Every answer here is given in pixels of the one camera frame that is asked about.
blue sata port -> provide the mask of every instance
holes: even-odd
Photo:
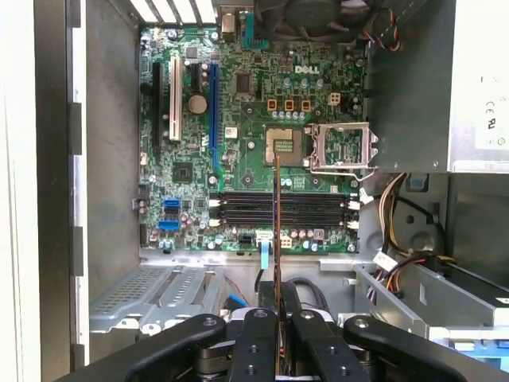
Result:
[[[181,200],[167,197],[163,205],[165,209],[179,209],[181,207]]]
[[[178,231],[181,224],[178,220],[159,220],[157,227],[163,231]]]

dell logo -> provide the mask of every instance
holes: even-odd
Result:
[[[295,65],[295,72],[297,74],[320,74],[320,71],[318,70],[317,66],[300,66]]]

blue plastic part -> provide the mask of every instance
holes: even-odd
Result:
[[[208,128],[208,148],[212,152],[214,168],[220,166],[217,138],[220,129],[220,67],[218,64],[210,64],[209,76],[210,90],[208,93],[209,108],[209,128]]]
[[[235,296],[234,294],[230,294],[228,297],[231,298],[232,300],[237,301],[242,306],[247,306],[247,302],[242,300],[240,297]]]
[[[246,14],[246,32],[242,39],[243,45],[248,49],[261,49],[264,50],[269,46],[267,40],[255,39],[255,15]]]
[[[159,220],[157,227],[163,231],[177,231],[181,227],[181,222],[178,220]]]
[[[270,241],[262,241],[262,248],[260,249],[261,268],[269,268],[269,248]]]
[[[181,207],[181,200],[168,197],[163,202],[163,205],[166,209],[179,209]]]

motherboard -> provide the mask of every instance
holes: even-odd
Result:
[[[354,177],[312,173],[311,126],[363,120],[364,51],[217,28],[141,31],[140,245],[251,253],[273,238],[281,161],[283,254],[356,251]],[[326,162],[357,163],[361,131],[327,131]]]

green circuit board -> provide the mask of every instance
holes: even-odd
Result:
[[[143,248],[256,251],[255,240],[246,244],[239,237],[255,238],[272,227],[228,223],[214,226],[209,201],[217,193],[272,193],[276,154],[282,159],[283,192],[338,196],[357,192],[358,185],[351,178],[312,174],[304,168],[303,161],[313,150],[306,124],[363,120],[363,50],[317,43],[266,43],[260,49],[243,36],[242,26],[229,42],[222,39],[218,29],[141,31],[142,203],[137,208]],[[167,113],[172,57],[185,63],[182,136],[179,142],[168,140],[165,118],[161,146],[155,147],[150,91],[153,63],[163,67],[161,109]],[[197,94],[196,89],[191,89],[189,65],[196,63],[201,68],[198,94],[207,101],[211,88],[208,68],[217,64],[220,70],[216,159],[209,145],[210,103],[206,112],[198,115],[189,106],[189,100]],[[339,104],[330,104],[331,93],[340,95]],[[331,136],[326,147],[327,161],[357,161],[359,144],[356,132]],[[158,228],[158,222],[164,219],[162,206],[166,198],[179,200],[178,214],[173,216],[179,221],[178,229]],[[300,235],[285,246],[284,254],[352,251],[352,245],[356,245],[356,234],[337,225],[313,230],[305,224],[284,224],[282,235],[290,238],[296,231]]]

